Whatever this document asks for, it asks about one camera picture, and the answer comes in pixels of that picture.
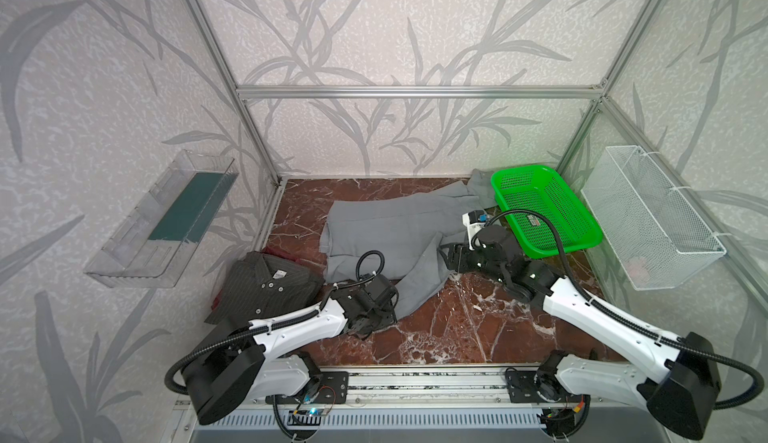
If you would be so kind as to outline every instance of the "wall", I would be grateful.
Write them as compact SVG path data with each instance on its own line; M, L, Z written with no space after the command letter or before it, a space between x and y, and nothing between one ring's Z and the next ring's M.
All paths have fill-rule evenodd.
M591 85L608 70L644 0L203 1L239 84ZM377 104L386 105L378 127L369 122ZM446 175L556 163L552 154L562 154L585 107L496 102L484 110L488 118L541 123L523 129L501 121L501 131L486 126L475 137L459 128L476 102L455 113L453 101L421 104L274 100L252 102L252 112L283 174ZM414 138L424 143L395 146L422 115ZM504 145L504 132L513 144ZM557 137L530 143L544 133ZM458 141L465 143L449 158Z
M157 441L273 188L181 0L0 0L0 440ZM240 176L173 289L88 259L181 149Z
M610 96L664 158L766 268L768 187L764 147L768 0L668 0ZM627 144L599 117L565 176L583 186L602 149ZM610 245L588 251L611 301L678 334L695 331L715 350L768 375L768 320L722 260L676 289L639 292ZM749 384L720 367L721 398ZM704 441L763 441L768 395L716 411Z

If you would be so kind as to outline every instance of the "robotic arm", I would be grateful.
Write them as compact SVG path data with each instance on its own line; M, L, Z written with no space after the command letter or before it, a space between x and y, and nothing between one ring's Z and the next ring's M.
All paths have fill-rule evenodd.
M540 260L526 258L513 233L494 225L513 213L531 215L549 226L564 274ZM561 401L569 395L587 395L588 401L590 394L598 394L645 409L668 429L694 440L703 438L712 410L742 405L762 392L760 373L713 353L704 337L689 333L681 338L658 329L583 289L573 277L557 230L541 214L509 210L488 218L478 210L463 220L468 242L441 248L447 250L441 255L449 269L478 271L496 279L515 299L577 326L628 361L581 359L556 350L536 371L533 383L517 381L514 371L508 371L511 385L533 384L528 389L545 401ZM360 276L360 263L371 254L379 256L379 269ZM194 352L168 370L166 386L190 396L203 425L225 417L246 399L296 395L299 401L310 401L320 390L321 371L308 357L284 355L318 339L342 333L367 338L394 324L398 293L381 275L383 267L383 255L368 252L358 262L358 281L334 284L317 305L276 318L219 324ZM716 363L744 371L753 378L753 385L742 395L717 401L720 376ZM174 380L177 371L186 387ZM586 411L570 434L585 418Z

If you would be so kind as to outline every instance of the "green plastic basket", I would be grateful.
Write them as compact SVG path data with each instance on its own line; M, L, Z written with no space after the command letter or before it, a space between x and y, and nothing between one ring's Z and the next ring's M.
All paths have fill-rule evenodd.
M603 240L598 222L550 167L528 165L497 171L491 177L491 186L502 210L523 208L549 218L560 233L566 253L597 246ZM506 218L526 255L544 258L558 254L546 223L525 214Z

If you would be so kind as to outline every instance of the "marble surface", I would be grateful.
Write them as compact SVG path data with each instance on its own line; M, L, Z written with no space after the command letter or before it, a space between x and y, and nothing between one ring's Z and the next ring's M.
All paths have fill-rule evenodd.
M298 259L322 272L320 232L334 200L385 200L443 187L451 178L290 180L277 210L266 250ZM568 258L576 276L602 295L582 252ZM559 265L554 258L548 261ZM361 341L354 335L303 348L318 365L531 363L553 349L586 357L621 360L580 329L530 305L518 303L476 273L449 280L439 293L393 327Z

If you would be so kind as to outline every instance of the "white wire mesh basket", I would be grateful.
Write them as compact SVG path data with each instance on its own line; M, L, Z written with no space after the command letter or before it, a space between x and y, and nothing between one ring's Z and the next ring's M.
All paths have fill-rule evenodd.
M581 190L635 289L674 288L725 247L639 146L606 147Z

